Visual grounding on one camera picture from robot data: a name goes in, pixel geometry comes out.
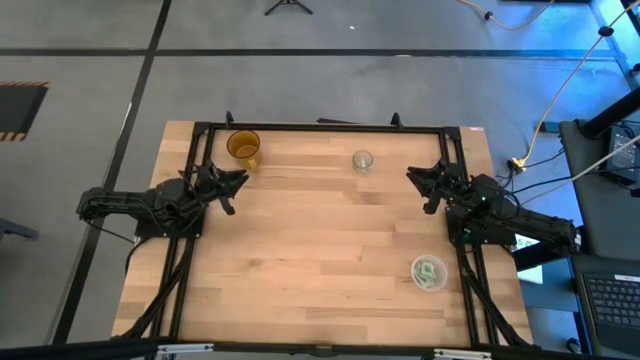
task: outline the laptop keyboard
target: laptop keyboard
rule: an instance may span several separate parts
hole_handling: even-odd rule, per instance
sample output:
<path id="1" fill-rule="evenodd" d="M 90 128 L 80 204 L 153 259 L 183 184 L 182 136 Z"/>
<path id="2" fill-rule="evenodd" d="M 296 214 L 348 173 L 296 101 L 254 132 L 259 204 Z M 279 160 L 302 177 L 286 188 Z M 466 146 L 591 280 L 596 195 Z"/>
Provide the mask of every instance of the laptop keyboard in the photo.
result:
<path id="1" fill-rule="evenodd" d="M 640 282 L 613 280 L 612 274 L 585 274 L 596 323 L 640 328 Z"/>

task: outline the gray carpet floor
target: gray carpet floor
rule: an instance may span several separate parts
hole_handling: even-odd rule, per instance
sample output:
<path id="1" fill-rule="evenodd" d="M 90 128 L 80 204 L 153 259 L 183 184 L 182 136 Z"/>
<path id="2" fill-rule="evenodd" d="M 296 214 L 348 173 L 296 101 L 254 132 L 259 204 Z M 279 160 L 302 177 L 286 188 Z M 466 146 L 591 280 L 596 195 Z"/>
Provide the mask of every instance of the gray carpet floor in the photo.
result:
<path id="1" fill-rule="evenodd" d="M 285 6 L 264 17 L 272 2 L 173 1 L 160 48 L 586 50 L 598 29 L 584 5 L 554 5 L 530 27 L 505 32 L 455 0 L 306 0 L 313 16 Z M 542 6 L 478 2 L 509 24 L 521 23 Z M 4 0 L 0 49 L 146 48 L 161 5 L 161 0 Z M 621 11 L 617 0 L 599 0 L 596 6 L 607 19 Z M 628 19 L 620 26 L 616 40 L 631 64 L 640 58 L 638 36 Z M 598 49 L 609 47 L 603 41 Z M 0 217 L 40 230 L 36 241 L 8 236 L 0 243 L 0 289 L 9 294 L 0 297 L 0 347 L 49 339 L 85 231 L 75 214 L 79 196 L 104 177 L 142 61 L 138 56 L 0 56 L 0 80 L 51 83 L 28 138 L 0 143 Z M 227 110 L 239 122 L 311 123 L 326 117 L 383 124 L 398 112 L 407 125 L 481 126 L 495 170 L 505 174 L 506 160 L 525 153 L 536 122 L 576 65 L 576 59 L 491 57 L 157 57 L 117 189 L 148 186 L 167 120 L 222 121 Z M 589 118 L 628 91 L 614 61 L 592 59 L 549 120 Z M 531 161 L 560 148 L 557 134 L 544 134 Z M 518 176 L 515 188 L 567 174 L 560 157 Z M 530 207 L 581 222 L 570 186 Z M 105 227 L 133 232 L 133 222 L 124 218 L 109 219 Z M 71 341 L 108 338 L 129 249 L 101 236 Z M 529 315 L 534 339 L 545 348 L 560 350 L 559 339 L 575 336 L 567 313 L 530 309 Z M 566 326 L 558 327 L 558 321 Z M 266 358 L 224 355 L 252 356 Z"/>

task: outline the black floor stripe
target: black floor stripe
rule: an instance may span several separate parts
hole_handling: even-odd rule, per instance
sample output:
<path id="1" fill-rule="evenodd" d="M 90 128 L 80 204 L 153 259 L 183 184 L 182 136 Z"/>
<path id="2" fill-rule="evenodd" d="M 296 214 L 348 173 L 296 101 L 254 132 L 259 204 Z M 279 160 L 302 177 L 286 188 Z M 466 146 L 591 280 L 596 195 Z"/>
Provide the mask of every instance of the black floor stripe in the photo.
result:
<path id="1" fill-rule="evenodd" d="M 164 29 L 164 25 L 167 21 L 167 16 L 169 15 L 169 9 L 171 8 L 171 2 L 172 0 L 164 0 L 162 3 L 162 8 L 160 9 L 160 14 L 158 15 L 158 20 L 156 21 L 153 36 L 151 38 L 151 42 L 149 43 L 149 51 L 153 51 L 158 48 L 158 43 L 160 42 L 160 37 L 162 36 L 162 30 Z M 124 159 L 124 154 L 129 143 L 129 138 L 131 137 L 133 125 L 135 124 L 136 116 L 138 115 L 138 109 L 140 108 L 142 95 L 144 94 L 144 89 L 147 85 L 149 74 L 151 73 L 153 59 L 154 56 L 150 52 L 147 56 L 145 56 L 144 62 L 142 63 L 140 74 L 138 75 L 138 81 L 136 82 L 133 96 L 131 97 L 129 111 L 127 112 L 127 116 L 124 120 L 122 130 L 118 137 L 118 141 L 116 143 L 116 147 L 109 164 L 109 169 L 107 170 L 104 183 L 102 184 L 102 186 L 107 190 L 113 190 L 116 185 L 116 180 L 118 179 L 118 174 L 120 173 L 120 167 L 122 165 L 122 160 Z M 78 304 L 80 303 L 80 299 L 82 298 L 82 290 L 84 289 L 85 282 L 89 275 L 91 262 L 93 261 L 93 257 L 96 252 L 100 232 L 92 227 L 88 228 L 89 229 L 85 232 L 85 237 L 82 241 L 82 250 L 80 259 L 78 261 L 78 266 L 75 269 L 75 274 L 69 287 L 69 292 L 62 308 L 62 312 L 60 314 L 60 320 L 53 336 L 53 344 L 64 344 L 67 342 L 69 332 L 71 331 L 71 326 L 73 325 L 73 319 L 76 315 L 76 311 L 78 310 Z"/>
<path id="2" fill-rule="evenodd" d="M 0 48 L 0 56 L 58 57 L 216 57 L 216 56 L 411 56 L 579 59 L 586 50 L 487 50 L 487 49 L 39 49 Z M 591 59 L 614 61 L 614 50 L 595 50 Z"/>
<path id="3" fill-rule="evenodd" d="M 158 57 L 188 56 L 411 56 L 411 57 L 498 57 L 580 59 L 586 50 L 462 50 L 462 49 L 160 49 Z M 593 58 L 613 60 L 612 50 L 596 50 Z"/>
<path id="4" fill-rule="evenodd" d="M 124 48 L 0 48 L 0 56 L 145 56 L 148 49 Z"/>

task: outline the metal bar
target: metal bar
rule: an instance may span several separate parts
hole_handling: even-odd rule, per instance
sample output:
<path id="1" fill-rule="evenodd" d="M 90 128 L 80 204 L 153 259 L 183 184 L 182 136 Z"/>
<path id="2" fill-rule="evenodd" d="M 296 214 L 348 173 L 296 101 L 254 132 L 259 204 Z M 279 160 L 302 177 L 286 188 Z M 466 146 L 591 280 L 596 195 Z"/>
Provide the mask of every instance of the metal bar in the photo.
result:
<path id="1" fill-rule="evenodd" d="M 464 300 L 464 311 L 467 315 L 467 329 L 469 330 L 469 341 L 471 346 L 474 346 L 480 342 L 478 336 L 478 323 L 476 322 L 475 307 L 473 306 L 473 297 L 471 294 L 471 288 L 466 281 L 464 281 L 464 269 L 462 268 L 462 261 L 467 256 L 464 250 L 464 245 L 458 244 L 456 247 L 456 256 L 458 258 L 458 270 L 460 271 L 460 283 L 462 285 L 462 298 Z"/>
<path id="2" fill-rule="evenodd" d="M 158 15 L 158 20 L 156 21 L 156 26 L 153 31 L 151 42 L 149 43 L 149 50 L 155 50 L 158 48 L 160 36 L 167 21 L 170 7 L 171 0 L 164 0 L 162 3 L 162 8 L 160 9 L 160 14 Z M 125 117 L 122 130 L 120 132 L 120 135 L 118 136 L 118 141 L 116 143 L 113 156 L 109 163 L 109 167 L 102 184 L 102 187 L 107 190 L 113 190 L 115 187 L 116 180 L 120 173 L 120 166 L 122 165 L 122 160 L 124 158 L 124 153 L 127 148 L 127 144 L 129 143 L 131 131 L 133 130 L 133 125 L 138 114 L 138 109 L 142 100 L 142 94 L 144 93 L 147 79 L 149 78 L 149 74 L 151 72 L 152 64 L 153 56 L 146 56 L 144 62 L 142 63 L 140 74 L 138 75 L 138 81 L 136 82 L 136 86 L 131 97 L 129 111 L 127 112 L 127 116 Z M 99 227 L 102 227 L 103 223 L 104 219 L 100 219 L 94 222 L 94 224 Z M 67 342 L 69 332 L 71 331 L 71 326 L 73 325 L 73 318 L 75 317 L 78 305 L 80 304 L 82 291 L 87 281 L 87 277 L 89 276 L 91 263 L 93 262 L 93 257 L 98 247 L 98 238 L 100 237 L 100 232 L 91 226 L 87 226 L 87 228 L 88 229 L 85 231 L 85 236 L 80 247 L 80 257 L 77 261 L 77 266 L 73 269 L 73 279 L 68 286 L 69 291 L 67 292 L 67 296 L 64 299 L 64 305 L 62 306 L 62 311 L 60 312 L 59 321 L 53 334 L 52 341 L 54 344 L 63 344 Z"/>
<path id="3" fill-rule="evenodd" d="M 576 282 L 576 273 L 573 268 L 573 261 L 567 261 L 569 264 L 569 273 L 571 275 L 571 279 L 573 280 L 573 285 L 575 288 L 578 288 L 578 283 Z M 582 306 L 582 300 L 580 299 L 580 291 L 576 291 L 576 302 L 578 303 L 578 312 L 573 313 L 573 319 L 576 323 L 576 330 L 578 331 L 578 339 L 580 340 L 580 350 L 585 355 L 594 355 L 593 344 L 591 343 L 591 339 L 589 337 L 589 330 L 587 329 L 587 319 L 585 319 L 584 313 L 582 309 L 585 307 Z"/>
<path id="4" fill-rule="evenodd" d="M 582 132 L 592 138 L 596 138 L 614 124 L 626 119 L 640 109 L 640 87 L 632 90 L 622 99 L 616 101 L 600 114 L 593 117 L 582 126 Z"/>
<path id="5" fill-rule="evenodd" d="M 449 155 L 449 147 L 447 144 L 447 136 L 446 131 L 443 128 L 440 133 L 438 133 L 438 139 L 440 140 L 440 151 L 442 152 L 442 158 L 446 161 L 447 164 L 451 163 L 451 158 Z M 459 160 L 459 155 L 456 154 L 456 160 Z M 466 176 L 466 165 L 463 166 L 465 168 L 463 171 Z M 469 341 L 471 345 L 475 345 L 480 342 L 480 337 L 478 335 L 478 323 L 476 321 L 476 313 L 475 307 L 473 306 L 473 297 L 471 295 L 471 289 L 469 288 L 469 284 L 464 281 L 464 270 L 462 268 L 462 258 L 466 257 L 466 251 L 464 249 L 464 245 L 457 244 L 454 245 L 456 249 L 456 257 L 458 259 L 458 270 L 460 271 L 460 286 L 462 287 L 462 298 L 464 300 L 464 311 L 467 318 L 467 330 L 469 331 Z"/>
<path id="6" fill-rule="evenodd" d="M 622 6 L 626 9 L 629 7 L 629 5 L 631 5 L 631 1 L 627 1 L 627 0 L 620 0 L 622 2 Z M 629 19 L 631 20 L 631 23 L 633 24 L 633 27 L 636 28 L 636 32 L 638 33 L 638 36 L 640 36 L 640 20 L 638 20 L 638 17 L 633 13 L 633 10 L 629 11 L 627 13 L 629 15 Z"/>
<path id="7" fill-rule="evenodd" d="M 489 292 L 489 280 L 487 279 L 487 271 L 484 264 L 484 255 L 482 254 L 482 245 L 474 244 L 473 245 L 473 260 L 476 264 L 476 272 L 478 273 L 478 280 L 480 281 L 480 286 L 487 292 L 489 296 L 491 293 Z M 489 311 L 487 309 L 484 310 L 484 320 L 487 325 L 487 335 L 489 337 L 489 344 L 498 345 L 498 330 L 496 329 L 496 324 L 491 318 Z"/>
<path id="8" fill-rule="evenodd" d="M 264 16 L 269 16 L 269 14 L 271 14 L 273 12 L 273 10 L 277 9 L 280 5 L 282 5 L 285 2 L 285 0 L 278 0 L 277 3 L 275 3 L 272 7 L 269 8 L 269 10 L 267 10 L 264 13 Z"/>
<path id="9" fill-rule="evenodd" d="M 1 349 L 0 359 L 22 360 L 107 360 L 139 358 L 158 352 L 158 347 L 170 344 L 168 338 L 119 339 L 39 345 L 15 349 Z"/>
<path id="10" fill-rule="evenodd" d="M 164 266 L 162 268 L 162 278 L 160 280 L 160 286 L 158 288 L 161 288 L 162 286 L 164 286 L 169 280 L 169 276 L 171 276 L 171 271 L 175 266 L 177 248 L 178 248 L 178 239 L 175 239 L 175 238 L 169 239 L 167 256 L 165 257 L 165 260 L 164 260 Z M 162 304 L 160 306 L 160 310 L 158 311 L 158 314 L 156 314 L 153 321 L 151 322 L 151 331 L 149 333 L 150 338 L 154 338 L 160 335 L 160 328 L 162 327 L 162 318 L 164 316 L 164 307 L 165 307 L 165 304 Z M 147 356 L 145 357 L 145 360 L 153 360 L 153 358 L 154 358 L 153 356 Z"/>
<path id="11" fill-rule="evenodd" d="M 180 331 L 180 322 L 182 321 L 182 310 L 184 307 L 184 298 L 187 293 L 187 283 L 189 281 L 189 272 L 191 270 L 191 260 L 193 259 L 193 249 L 196 239 L 187 239 L 185 245 L 185 269 L 182 279 L 178 284 L 178 292 L 176 293 L 176 301 L 173 305 L 173 315 L 171 316 L 171 325 L 169 327 L 169 337 L 177 339 Z"/>
<path id="12" fill-rule="evenodd" d="M 464 269 L 464 278 L 463 281 L 468 283 L 469 286 L 473 289 L 473 292 L 478 297 L 478 300 L 482 304 L 482 307 L 487 310 L 490 314 L 491 318 L 495 320 L 496 324 L 500 327 L 500 332 L 504 336 L 504 339 L 507 341 L 507 344 L 510 346 L 529 346 L 529 344 L 518 335 L 515 329 L 507 322 L 504 318 L 498 306 L 491 300 L 491 296 L 487 294 L 484 289 L 482 289 L 482 285 L 480 281 L 477 279 L 476 274 L 471 269 L 471 265 L 469 264 L 469 260 L 466 257 L 462 258 L 462 268 Z"/>
<path id="13" fill-rule="evenodd" d="M 178 265 L 176 265 L 175 269 L 171 272 L 171 275 L 169 276 L 166 284 L 159 289 L 156 296 L 144 310 L 142 315 L 136 320 L 131 329 L 127 330 L 120 337 L 139 338 L 144 334 L 144 332 L 151 324 L 153 317 L 155 317 L 155 315 L 160 310 L 160 307 L 166 303 L 175 286 L 180 282 L 180 280 L 183 279 L 185 269 L 188 269 L 190 265 L 189 262 L 191 261 L 191 259 L 189 258 L 189 255 L 190 254 L 186 251 L 182 253 Z"/>
<path id="14" fill-rule="evenodd" d="M 194 125 L 194 133 L 199 132 L 201 129 L 203 129 L 205 127 L 205 124 L 200 124 L 200 125 Z M 206 124 L 206 132 L 200 132 L 198 134 L 198 139 L 195 140 L 195 150 L 194 150 L 194 154 L 193 154 L 193 158 L 195 158 L 195 153 L 197 151 L 198 148 L 198 143 L 200 140 L 200 135 L 202 135 L 203 133 L 206 133 L 207 135 L 207 139 L 205 142 L 205 146 L 204 146 L 204 151 L 202 154 L 202 166 L 206 165 L 206 163 L 211 159 L 211 153 L 213 152 L 213 138 L 215 136 L 215 128 L 213 126 L 213 124 L 209 123 Z M 187 166 L 189 166 L 189 163 L 192 163 L 194 161 L 194 159 L 191 159 L 190 162 L 188 162 Z M 178 333 L 180 332 L 180 323 L 182 322 L 182 311 L 183 311 L 183 307 L 184 307 L 184 299 L 187 293 L 187 285 L 189 282 L 189 273 L 191 270 L 191 260 L 193 259 L 193 251 L 195 248 L 195 241 L 196 239 L 187 239 L 187 243 L 185 245 L 185 250 L 184 251 L 188 251 L 189 257 L 186 259 L 186 269 L 184 272 L 184 275 L 182 277 L 182 280 L 180 280 L 180 284 L 178 285 L 178 291 L 176 293 L 176 300 L 175 303 L 173 305 L 173 315 L 171 317 L 171 325 L 169 327 L 169 336 L 172 339 L 177 339 L 178 338 Z"/>
<path id="15" fill-rule="evenodd" d="M 313 344 L 272 344 L 272 343 L 232 343 L 216 342 L 214 351 L 226 352 L 263 352 L 283 354 L 309 354 L 318 353 L 318 345 Z M 386 356 L 424 356 L 433 358 L 436 349 L 419 346 L 371 346 L 371 345 L 333 345 L 330 346 L 336 355 L 386 355 Z"/>
<path id="16" fill-rule="evenodd" d="M 160 57 L 191 56 L 397 56 L 582 59 L 586 50 L 484 50 L 484 49 L 159 49 Z M 615 61 L 612 50 L 594 50 L 591 59 Z"/>
<path id="17" fill-rule="evenodd" d="M 200 137 L 202 136 L 202 132 L 200 127 L 194 124 L 193 131 L 191 133 L 191 143 L 189 144 L 189 152 L 187 154 L 187 160 L 184 165 L 184 172 L 187 179 L 191 180 L 190 170 L 193 167 L 196 153 L 198 152 L 198 144 L 200 142 Z M 166 284 L 171 275 L 171 271 L 175 266 L 175 257 L 176 251 L 178 248 L 178 239 L 171 239 L 169 242 L 169 249 L 167 250 L 167 257 L 165 258 L 164 268 L 162 269 L 162 280 L 160 281 L 160 287 Z M 151 333 L 150 337 L 155 337 L 160 335 L 160 329 L 162 327 L 162 318 L 164 317 L 164 308 L 165 304 L 162 304 L 158 314 L 155 319 L 151 323 Z M 147 357 L 146 360 L 153 360 L 152 357 Z"/>
<path id="18" fill-rule="evenodd" d="M 455 134 L 457 136 L 451 136 L 450 132 L 453 131 L 452 128 L 443 129 L 443 130 L 444 131 L 442 132 L 440 137 L 440 144 L 443 152 L 443 157 L 446 159 L 447 163 L 451 162 L 450 155 L 449 155 L 449 147 L 447 144 L 447 139 L 450 138 L 453 141 L 454 147 L 456 150 L 456 161 L 458 162 L 458 164 L 462 166 L 463 177 L 467 179 L 468 178 L 467 164 L 464 158 L 464 149 L 462 148 L 462 137 L 460 134 L 460 130 L 459 128 L 457 128 L 458 132 L 457 134 Z M 462 297 L 464 300 L 464 309 L 467 317 L 467 329 L 469 331 L 469 340 L 471 341 L 471 345 L 474 345 L 480 342 L 480 336 L 478 335 L 478 323 L 476 320 L 475 306 L 473 304 L 473 296 L 471 294 L 471 288 L 469 287 L 469 284 L 467 284 L 467 282 L 464 281 L 464 278 L 463 278 L 462 258 L 467 256 L 467 252 L 465 251 L 464 245 L 462 244 L 455 245 L 455 248 L 456 248 L 456 256 L 458 259 L 458 270 L 460 271 L 460 282 L 462 287 Z"/>
<path id="19" fill-rule="evenodd" d="M 462 175 L 465 180 L 469 180 L 469 171 L 467 170 L 467 162 L 464 157 L 464 148 L 462 147 L 462 134 L 460 133 L 460 128 L 447 128 L 445 133 L 449 134 L 449 137 L 453 141 L 454 147 L 456 149 L 456 160 L 458 164 L 462 165 Z M 489 291 L 489 280 L 487 279 L 487 270 L 484 263 L 484 255 L 482 254 L 482 245 L 474 244 L 472 247 L 473 251 L 473 259 L 476 265 L 476 272 L 478 273 L 478 278 L 480 280 L 480 285 L 487 292 L 489 296 L 491 293 Z M 493 345 L 497 345 L 499 343 L 498 338 L 498 330 L 496 329 L 496 324 L 491 318 L 489 311 L 487 309 L 483 309 L 484 311 L 484 319 L 487 326 L 487 336 L 489 338 L 489 343 Z"/>
<path id="20" fill-rule="evenodd" d="M 598 24 L 598 26 L 609 25 L 604 19 L 604 16 L 602 16 L 602 13 L 600 12 L 600 9 L 598 8 L 598 4 L 596 4 L 596 2 L 589 3 L 589 8 L 591 9 L 591 13 L 593 14 L 593 17 L 595 17 L 596 23 Z M 614 36 L 606 36 L 604 39 L 609 45 L 609 47 L 613 50 L 613 53 L 615 54 L 614 58 L 616 60 L 616 63 L 618 64 L 620 71 L 622 71 L 622 75 L 624 76 L 625 80 L 627 80 L 627 84 L 629 84 L 629 87 L 631 88 L 631 90 L 636 89 L 639 86 L 638 80 L 636 80 L 636 77 L 631 71 L 631 68 L 627 64 L 627 58 L 622 52 L 622 50 L 620 50 L 620 46 L 618 46 L 618 42 L 616 41 Z"/>
<path id="21" fill-rule="evenodd" d="M 214 130 L 276 130 L 276 131 L 333 131 L 363 133 L 413 133 L 439 134 L 442 127 L 405 126 L 398 129 L 392 125 L 352 125 L 352 124 L 279 124 L 279 123 L 211 123 Z"/>

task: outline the white cable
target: white cable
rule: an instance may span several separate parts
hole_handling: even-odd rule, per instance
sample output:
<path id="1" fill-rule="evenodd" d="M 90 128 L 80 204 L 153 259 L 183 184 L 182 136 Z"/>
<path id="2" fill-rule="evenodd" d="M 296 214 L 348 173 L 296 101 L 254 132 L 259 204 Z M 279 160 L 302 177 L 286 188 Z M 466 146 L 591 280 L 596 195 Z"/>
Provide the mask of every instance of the white cable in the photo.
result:
<path id="1" fill-rule="evenodd" d="M 589 166 L 588 168 L 586 168 L 586 169 L 585 169 L 583 172 L 581 172 L 580 174 L 578 174 L 578 175 L 576 175 L 576 176 L 572 177 L 571 179 L 569 179 L 569 180 L 567 180 L 566 182 L 564 182 L 564 183 L 562 183 L 562 184 L 560 184 L 560 185 L 558 185 L 558 186 L 554 187 L 554 188 L 553 188 L 553 189 L 551 189 L 551 190 L 547 190 L 547 191 L 545 191 L 545 192 L 543 192 L 543 193 L 541 193 L 541 194 L 538 194 L 538 195 L 536 195 L 536 196 L 532 197 L 531 199 L 529 199 L 529 200 L 527 200 L 527 201 L 523 202 L 523 203 L 522 203 L 522 205 L 524 205 L 524 204 L 526 204 L 526 203 L 529 203 L 529 202 L 531 202 L 531 201 L 533 201 L 533 200 L 535 200 L 535 199 L 537 199 L 537 198 L 539 198 L 539 197 L 542 197 L 542 196 L 544 196 L 544 195 L 550 194 L 550 193 L 552 193 L 552 192 L 554 192 L 554 191 L 556 191 L 556 190 L 560 189 L 561 187 L 563 187 L 563 186 L 565 186 L 565 185 L 571 184 L 572 182 L 574 182 L 574 181 L 578 180 L 579 178 L 581 178 L 582 176 L 584 176 L 585 174 L 587 174 L 587 173 L 588 173 L 588 172 L 590 172 L 591 170 L 593 170 L 593 169 L 595 169 L 596 167 L 598 167 L 598 165 L 600 165 L 600 164 L 602 164 L 603 162 L 607 161 L 610 157 L 612 157 L 612 156 L 614 156 L 615 154 L 619 153 L 620 151 L 622 151 L 622 150 L 626 149 L 629 145 L 631 145 L 631 144 L 635 143 L 635 142 L 636 142 L 636 141 L 638 141 L 638 140 L 640 140 L 640 135 L 636 136 L 635 138 L 633 138 L 631 141 L 627 142 L 627 143 L 626 143 L 626 144 L 624 144 L 623 146 L 621 146 L 621 147 L 617 148 L 615 151 L 611 152 L 609 155 L 607 155 L 607 156 L 603 157 L 602 159 L 600 159 L 600 160 L 596 161 L 596 162 L 595 162 L 595 164 L 593 164 L 593 165 Z"/>
<path id="2" fill-rule="evenodd" d="M 612 27 L 616 22 L 618 22 L 618 20 L 620 20 L 620 18 L 626 14 L 627 12 L 629 12 L 631 9 L 634 8 L 634 6 L 640 4 L 640 0 L 637 0 L 636 2 L 634 2 L 633 4 L 629 5 L 629 7 L 627 7 L 623 12 L 620 13 L 620 15 L 618 15 L 612 22 L 611 24 L 609 24 L 609 27 Z M 569 80 L 571 80 L 571 78 L 573 78 L 573 76 L 578 72 L 578 70 L 580 70 L 580 68 L 582 67 L 582 65 L 587 61 L 587 58 L 589 57 L 589 55 L 591 55 L 591 53 L 593 52 L 593 50 L 596 48 L 596 46 L 600 43 L 600 41 L 602 41 L 603 36 L 600 36 L 598 38 L 598 40 L 595 42 L 595 44 L 593 44 L 593 46 L 591 47 L 591 49 L 589 49 L 589 51 L 587 51 L 587 53 L 584 55 L 584 57 L 582 58 L 582 60 L 580 60 L 580 63 L 578 63 L 578 66 L 576 66 L 575 70 L 573 70 L 573 72 L 571 73 L 571 75 L 569 75 L 569 77 L 567 78 L 567 80 L 565 80 L 565 82 L 562 84 L 562 86 L 560 86 L 560 89 L 558 90 L 558 92 L 556 93 L 556 95 L 553 97 L 553 100 L 551 101 L 551 104 L 549 104 L 549 106 L 547 107 L 547 110 L 545 110 L 544 114 L 542 115 L 542 118 L 540 118 L 540 121 L 538 122 L 538 126 L 536 126 L 536 131 L 533 133 L 533 138 L 531 139 L 531 145 L 529 145 L 529 151 L 527 152 L 527 155 L 525 157 L 523 157 L 522 159 L 516 159 L 513 158 L 511 159 L 511 161 L 513 161 L 516 165 L 518 165 L 520 168 L 524 168 L 525 164 L 527 162 L 527 160 L 529 160 L 529 157 L 531 157 L 531 154 L 533 153 L 533 145 L 536 142 L 536 138 L 538 136 L 538 133 L 540 132 L 540 127 L 542 126 L 542 124 L 544 123 L 544 121 L 547 119 L 547 116 L 549 115 L 549 112 L 551 112 L 551 109 L 553 108 L 553 106 L 556 104 L 556 101 L 558 100 L 558 97 L 560 96 L 560 94 L 562 93 L 562 91 L 564 91 L 564 88 L 567 86 L 567 84 L 569 83 Z"/>
<path id="3" fill-rule="evenodd" d="M 540 10 L 534 17 L 532 17 L 531 19 L 529 19 L 528 21 L 526 21 L 524 24 L 520 25 L 520 26 L 506 26 L 504 24 L 502 24 L 500 21 L 496 20 L 496 18 L 491 15 L 489 17 L 489 20 L 493 21 L 494 23 L 496 23 L 496 25 L 500 26 L 501 28 L 503 28 L 504 30 L 507 31 L 516 31 L 516 30 L 520 30 L 526 26 L 528 26 L 529 24 L 531 24 L 532 22 L 536 21 L 536 19 L 538 17 L 540 17 L 540 15 L 542 15 L 542 13 L 547 10 L 549 8 L 549 6 L 551 6 L 556 0 L 551 0 L 549 1 L 549 3 L 547 4 L 547 6 L 543 7 L 542 10 Z M 480 12 L 482 12 L 482 15 L 485 15 L 487 13 L 489 13 L 487 10 L 483 9 L 482 6 L 478 5 L 478 4 L 474 4 L 471 1 L 468 0 L 458 0 L 458 2 L 461 2 L 463 4 L 469 5 L 477 10 L 479 10 Z"/>

